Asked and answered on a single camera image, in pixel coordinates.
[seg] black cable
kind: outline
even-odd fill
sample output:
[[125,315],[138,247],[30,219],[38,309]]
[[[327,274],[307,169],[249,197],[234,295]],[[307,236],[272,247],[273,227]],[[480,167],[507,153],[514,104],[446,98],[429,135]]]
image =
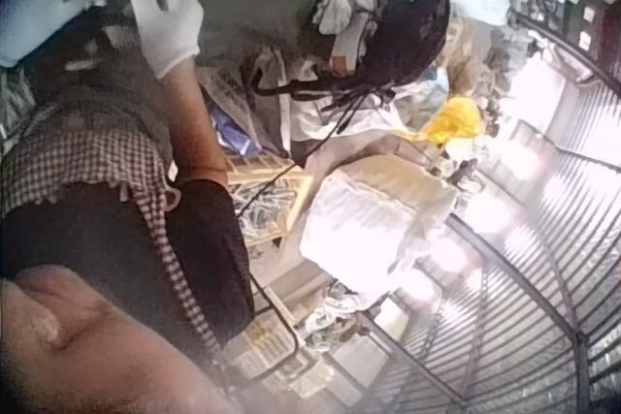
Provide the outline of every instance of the black cable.
[[[311,157],[317,150],[319,150],[324,144],[326,144],[334,136],[335,133],[340,134],[344,131],[344,129],[347,127],[347,125],[353,118],[353,115],[358,111],[358,109],[360,109],[360,106],[364,102],[365,98],[367,98],[370,94],[373,94],[373,92],[364,94],[360,96],[358,99],[353,99],[349,103],[349,105],[343,111],[343,114],[339,117],[339,120],[337,121],[337,124],[334,126],[334,128],[330,130],[330,133],[328,133],[328,135],[323,140],[321,140],[315,147],[313,147],[309,152],[307,152],[307,154],[304,156],[305,160]],[[247,203],[245,203],[245,206],[242,207],[242,210],[240,210],[240,212],[236,215],[236,218],[238,219],[241,218],[242,215],[244,215],[245,212],[248,210],[248,208],[252,206],[252,204],[257,199],[259,199],[263,193],[265,193],[268,189],[274,186],[274,184],[276,184],[276,182],[279,179],[287,175],[295,167],[297,167],[297,164],[293,163],[289,167],[284,169],[282,172],[280,172],[278,175],[276,175],[274,178],[267,181],[265,185],[261,189],[259,189],[259,191],[257,191],[257,193],[254,196],[252,196],[252,198],[250,198],[250,200]]]

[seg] person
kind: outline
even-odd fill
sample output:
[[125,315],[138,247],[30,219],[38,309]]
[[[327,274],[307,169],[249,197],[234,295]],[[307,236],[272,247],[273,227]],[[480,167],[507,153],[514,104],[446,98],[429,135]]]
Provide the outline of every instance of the person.
[[[106,2],[0,0],[0,65]],[[39,68],[46,92],[2,160],[2,391],[21,411],[236,412],[217,368],[254,307],[195,74],[203,10],[131,6],[141,53]]]

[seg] wrapped package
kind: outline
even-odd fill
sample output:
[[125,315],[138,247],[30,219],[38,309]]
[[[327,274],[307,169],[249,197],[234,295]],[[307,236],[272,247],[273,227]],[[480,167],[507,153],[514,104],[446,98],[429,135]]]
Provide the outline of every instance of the wrapped package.
[[398,288],[429,252],[457,196],[395,155],[361,159],[321,184],[300,251],[352,292],[379,296]]

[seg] black sleeve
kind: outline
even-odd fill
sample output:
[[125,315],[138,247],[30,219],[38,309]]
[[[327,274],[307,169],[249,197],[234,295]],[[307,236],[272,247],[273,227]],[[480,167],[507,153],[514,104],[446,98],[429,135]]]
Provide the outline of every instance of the black sleeve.
[[254,316],[248,255],[233,201],[219,184],[188,181],[167,230],[194,298],[220,344]]

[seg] blue item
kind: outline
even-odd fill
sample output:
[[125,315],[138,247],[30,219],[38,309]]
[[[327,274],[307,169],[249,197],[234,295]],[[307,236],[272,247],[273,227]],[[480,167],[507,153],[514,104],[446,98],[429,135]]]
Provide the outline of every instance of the blue item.
[[244,157],[259,155],[261,149],[218,106],[212,107],[210,116],[212,118],[213,127],[223,145]]

